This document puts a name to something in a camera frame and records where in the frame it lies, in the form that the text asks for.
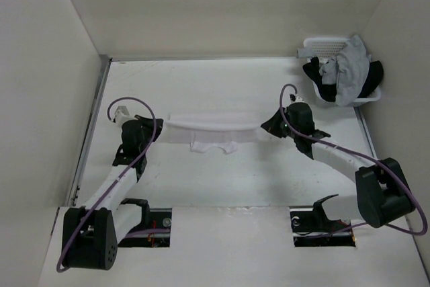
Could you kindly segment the white tank top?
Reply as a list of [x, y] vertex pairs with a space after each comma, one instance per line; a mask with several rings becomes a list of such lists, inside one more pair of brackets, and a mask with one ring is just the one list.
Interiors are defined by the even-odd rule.
[[251, 112], [171, 114], [165, 128], [169, 143], [187, 144], [193, 153], [220, 149], [229, 155], [241, 143], [258, 141], [260, 122]]

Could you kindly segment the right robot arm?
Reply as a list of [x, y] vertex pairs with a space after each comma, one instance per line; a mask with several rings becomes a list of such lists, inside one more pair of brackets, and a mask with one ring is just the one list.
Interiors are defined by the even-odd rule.
[[359, 215], [371, 227], [380, 228], [415, 211], [397, 161], [373, 159], [336, 145], [329, 133], [316, 128], [308, 104], [279, 109], [261, 128], [278, 138], [290, 137], [302, 154], [350, 179], [355, 184]]

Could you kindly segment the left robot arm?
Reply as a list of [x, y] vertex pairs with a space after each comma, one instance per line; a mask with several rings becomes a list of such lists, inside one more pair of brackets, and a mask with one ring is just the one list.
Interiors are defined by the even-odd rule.
[[90, 199], [64, 214], [58, 272], [109, 270], [127, 234], [132, 229], [144, 232], [151, 224], [148, 202], [127, 194], [140, 181], [147, 165], [146, 152], [161, 134], [164, 121], [120, 114], [114, 122], [122, 131], [122, 142], [110, 173]]

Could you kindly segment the black tank top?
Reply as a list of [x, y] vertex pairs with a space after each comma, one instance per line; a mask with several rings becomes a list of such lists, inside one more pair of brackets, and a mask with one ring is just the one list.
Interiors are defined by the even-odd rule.
[[[316, 85], [317, 92], [321, 96], [322, 100], [330, 103], [335, 103], [337, 95], [337, 86], [335, 84], [325, 85], [323, 84], [322, 76], [319, 73], [320, 61], [318, 57], [313, 57], [310, 62], [304, 64], [302, 69], [305, 75], [311, 79]], [[384, 77], [384, 69], [380, 61], [374, 61], [370, 63], [367, 79], [363, 84], [361, 92], [357, 99], [367, 99], [381, 84]]]

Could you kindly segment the grey tank top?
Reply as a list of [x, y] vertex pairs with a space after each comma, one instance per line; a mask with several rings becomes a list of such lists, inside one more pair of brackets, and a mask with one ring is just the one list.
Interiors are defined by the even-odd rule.
[[320, 67], [322, 85], [335, 86], [338, 106], [347, 106], [360, 97], [368, 79], [370, 58], [360, 36], [354, 35]]

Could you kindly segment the white plastic laundry basket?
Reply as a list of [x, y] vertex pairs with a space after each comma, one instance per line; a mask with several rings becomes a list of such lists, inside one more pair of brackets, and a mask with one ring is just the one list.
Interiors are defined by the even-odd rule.
[[[303, 41], [302, 48], [296, 50], [296, 58], [306, 59], [310, 62], [311, 58], [318, 57], [320, 65], [325, 64], [332, 56], [341, 52], [349, 40], [348, 37], [311, 37]], [[364, 104], [380, 100], [382, 92], [378, 85], [367, 97], [357, 98], [346, 107], [360, 107]]]

